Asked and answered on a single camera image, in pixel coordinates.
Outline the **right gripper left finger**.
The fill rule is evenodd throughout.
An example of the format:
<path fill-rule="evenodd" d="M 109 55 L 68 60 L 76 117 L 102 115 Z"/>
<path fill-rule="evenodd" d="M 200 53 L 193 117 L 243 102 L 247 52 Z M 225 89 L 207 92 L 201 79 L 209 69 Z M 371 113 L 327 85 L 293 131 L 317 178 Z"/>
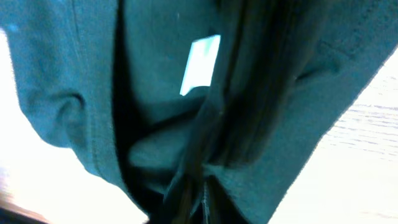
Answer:
<path fill-rule="evenodd" d="M 149 224 L 189 224 L 198 196 L 196 183 L 191 177 L 174 180 L 162 205 L 150 215 Z"/>

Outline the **black t-shirt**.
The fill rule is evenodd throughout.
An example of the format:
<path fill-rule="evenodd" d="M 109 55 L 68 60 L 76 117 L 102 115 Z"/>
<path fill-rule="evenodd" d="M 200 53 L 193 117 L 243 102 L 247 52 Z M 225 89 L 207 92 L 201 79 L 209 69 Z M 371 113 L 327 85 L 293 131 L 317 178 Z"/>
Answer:
<path fill-rule="evenodd" d="M 397 2 L 2 1 L 19 106 L 148 217 L 214 176 L 267 223 L 397 46 Z"/>

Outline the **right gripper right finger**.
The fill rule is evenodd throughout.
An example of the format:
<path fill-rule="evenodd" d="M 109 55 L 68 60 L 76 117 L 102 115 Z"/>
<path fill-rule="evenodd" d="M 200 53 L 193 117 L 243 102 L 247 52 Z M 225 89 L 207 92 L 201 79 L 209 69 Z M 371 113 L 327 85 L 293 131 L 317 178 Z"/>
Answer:
<path fill-rule="evenodd" d="M 214 176 L 203 186 L 203 218 L 205 224 L 248 224 Z"/>

